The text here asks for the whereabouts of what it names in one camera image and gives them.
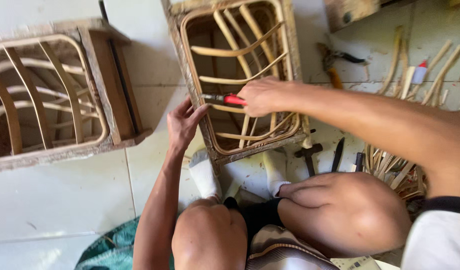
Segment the white sleeve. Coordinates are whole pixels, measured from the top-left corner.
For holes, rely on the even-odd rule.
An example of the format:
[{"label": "white sleeve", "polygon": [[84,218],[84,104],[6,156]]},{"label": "white sleeve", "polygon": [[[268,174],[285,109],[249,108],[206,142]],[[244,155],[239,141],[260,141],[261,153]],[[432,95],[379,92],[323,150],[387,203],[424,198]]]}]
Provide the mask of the white sleeve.
[{"label": "white sleeve", "polygon": [[407,239],[401,269],[460,269],[460,211],[444,208],[448,207],[429,209],[417,218]]}]

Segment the red-handled tool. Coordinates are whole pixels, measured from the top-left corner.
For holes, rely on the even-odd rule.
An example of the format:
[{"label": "red-handled tool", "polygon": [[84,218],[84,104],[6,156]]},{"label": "red-handled tool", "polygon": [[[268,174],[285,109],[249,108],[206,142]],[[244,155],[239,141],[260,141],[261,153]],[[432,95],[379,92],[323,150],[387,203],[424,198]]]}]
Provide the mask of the red-handled tool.
[{"label": "red-handled tool", "polygon": [[228,94],[228,95],[201,94],[200,97],[203,99],[207,99],[207,100],[222,101],[223,103],[240,104],[243,106],[247,106],[247,102],[244,99],[239,98],[235,94]]}]

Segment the striped cloth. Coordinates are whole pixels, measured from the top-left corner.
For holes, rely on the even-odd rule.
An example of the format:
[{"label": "striped cloth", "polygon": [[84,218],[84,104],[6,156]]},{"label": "striped cloth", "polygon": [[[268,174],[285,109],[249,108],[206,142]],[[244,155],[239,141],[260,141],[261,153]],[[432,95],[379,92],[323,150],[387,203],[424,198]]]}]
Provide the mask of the striped cloth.
[{"label": "striped cloth", "polygon": [[290,231],[266,225],[252,239],[245,270],[338,270],[328,258]]}]

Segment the pliers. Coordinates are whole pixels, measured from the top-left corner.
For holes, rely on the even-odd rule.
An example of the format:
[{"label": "pliers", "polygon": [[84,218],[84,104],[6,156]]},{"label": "pliers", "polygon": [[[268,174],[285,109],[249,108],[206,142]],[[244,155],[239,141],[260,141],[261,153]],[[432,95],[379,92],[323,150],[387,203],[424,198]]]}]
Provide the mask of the pliers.
[{"label": "pliers", "polygon": [[342,80],[340,79],[340,76],[338,76],[338,74],[336,73],[336,69],[333,67],[333,64],[335,63],[337,57],[343,58],[349,62],[357,64],[366,62],[365,59],[356,58],[349,53],[330,49],[328,46],[320,42],[317,43],[317,47],[323,56],[323,70],[325,70],[327,74],[330,76],[330,81],[332,82],[333,87],[336,89],[343,89]]},{"label": "pliers", "polygon": [[240,104],[247,106],[247,102],[235,94],[218,95],[218,94],[201,94],[201,98],[206,100],[222,101],[223,103]]}]

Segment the teal fabric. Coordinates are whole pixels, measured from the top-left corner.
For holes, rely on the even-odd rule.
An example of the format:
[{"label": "teal fabric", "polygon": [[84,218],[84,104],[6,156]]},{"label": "teal fabric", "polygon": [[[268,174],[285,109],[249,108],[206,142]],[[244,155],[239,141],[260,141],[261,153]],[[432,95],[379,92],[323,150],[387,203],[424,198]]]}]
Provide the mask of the teal fabric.
[{"label": "teal fabric", "polygon": [[[139,219],[125,222],[97,239],[80,256],[75,270],[131,270]],[[173,255],[169,265],[175,270]]]}]

